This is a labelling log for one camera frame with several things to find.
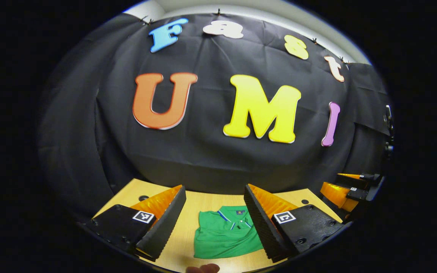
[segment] letter i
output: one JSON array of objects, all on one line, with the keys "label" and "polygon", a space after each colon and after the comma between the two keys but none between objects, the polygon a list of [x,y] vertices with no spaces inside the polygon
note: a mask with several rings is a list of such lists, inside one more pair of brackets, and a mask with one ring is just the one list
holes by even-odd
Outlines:
[{"label": "letter i", "polygon": [[325,137],[321,140],[321,145],[331,146],[333,144],[333,134],[335,133],[336,122],[338,120],[338,114],[340,113],[340,106],[334,102],[328,104],[330,107],[330,121],[328,122],[328,129],[326,130]]}]

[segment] foam letter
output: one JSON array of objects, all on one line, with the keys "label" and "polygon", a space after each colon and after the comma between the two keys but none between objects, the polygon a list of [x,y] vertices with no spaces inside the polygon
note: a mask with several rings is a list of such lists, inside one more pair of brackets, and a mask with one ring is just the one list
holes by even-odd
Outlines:
[{"label": "foam letter", "polygon": [[301,98],[299,90],[283,85],[271,102],[268,102],[258,79],[247,75],[234,75],[230,82],[236,87],[236,102],[230,123],[223,127],[225,135],[235,138],[248,137],[250,128],[246,122],[250,113],[257,138],[262,138],[272,121],[276,119],[274,129],[269,132],[269,139],[274,142],[294,142],[296,107]]},{"label": "foam letter", "polygon": [[286,35],[284,36],[284,41],[286,41],[284,46],[289,54],[295,55],[303,60],[308,58],[308,51],[306,50],[307,46],[302,40],[299,40],[294,36]]},{"label": "foam letter", "polygon": [[330,71],[332,72],[332,75],[335,77],[335,79],[340,83],[343,83],[345,81],[345,78],[342,75],[340,75],[340,71],[339,71],[339,69],[341,69],[340,64],[338,64],[335,61],[334,57],[325,56],[325,60],[330,65]]},{"label": "foam letter", "polygon": [[151,47],[151,53],[176,43],[178,41],[178,37],[172,37],[170,34],[180,34],[182,32],[182,26],[180,24],[186,23],[188,23],[188,19],[181,18],[150,31],[149,35],[153,35],[154,39],[154,45]]},{"label": "foam letter", "polygon": [[203,27],[203,32],[238,39],[244,37],[241,33],[242,29],[241,25],[231,21],[213,21],[210,25]]},{"label": "foam letter", "polygon": [[331,146],[333,144],[333,134],[335,134],[336,121],[338,120],[338,114],[340,113],[340,106],[338,106],[338,104],[330,102],[328,107],[330,107],[330,121],[328,121],[326,135],[321,140],[322,146]]},{"label": "foam letter", "polygon": [[168,130],[177,126],[187,109],[190,86],[196,83],[198,76],[193,73],[175,73],[170,80],[175,83],[171,105],[167,112],[160,114],[152,109],[154,90],[163,81],[163,75],[148,73],[137,76],[136,93],[132,113],[136,121],[146,128]]}]

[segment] finger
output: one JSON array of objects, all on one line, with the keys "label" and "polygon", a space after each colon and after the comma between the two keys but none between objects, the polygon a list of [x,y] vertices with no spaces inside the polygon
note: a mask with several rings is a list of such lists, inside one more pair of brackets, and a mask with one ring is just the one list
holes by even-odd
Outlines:
[{"label": "finger", "polygon": [[203,273],[217,273],[220,267],[216,264],[205,264],[200,266],[200,269],[203,271]]},{"label": "finger", "polygon": [[203,270],[195,266],[189,266],[185,269],[185,273],[203,273]]},{"label": "finger", "polygon": [[220,270],[220,266],[218,266],[217,264],[209,263],[207,265],[210,266],[214,270],[214,273],[217,273]]}]

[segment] letter f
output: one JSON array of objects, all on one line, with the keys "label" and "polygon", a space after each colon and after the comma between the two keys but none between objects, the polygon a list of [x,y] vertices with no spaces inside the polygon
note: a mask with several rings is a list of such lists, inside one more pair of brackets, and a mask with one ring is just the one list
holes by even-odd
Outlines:
[{"label": "letter f", "polygon": [[151,47],[151,53],[154,53],[162,48],[172,45],[178,41],[177,37],[172,37],[170,34],[178,35],[182,32],[182,26],[180,24],[188,23],[188,19],[180,18],[171,23],[160,26],[149,32],[149,35],[153,35],[154,45]]}]

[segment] white wall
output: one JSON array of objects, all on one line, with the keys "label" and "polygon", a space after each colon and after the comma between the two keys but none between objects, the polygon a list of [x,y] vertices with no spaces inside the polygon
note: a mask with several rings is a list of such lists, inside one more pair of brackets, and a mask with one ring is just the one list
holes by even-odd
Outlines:
[{"label": "white wall", "polygon": [[140,19],[148,16],[154,21],[184,14],[216,13],[235,14],[264,20],[317,42],[338,57],[353,63],[371,64],[365,54],[348,38],[332,26],[303,10],[282,0],[148,0],[125,11]]}]

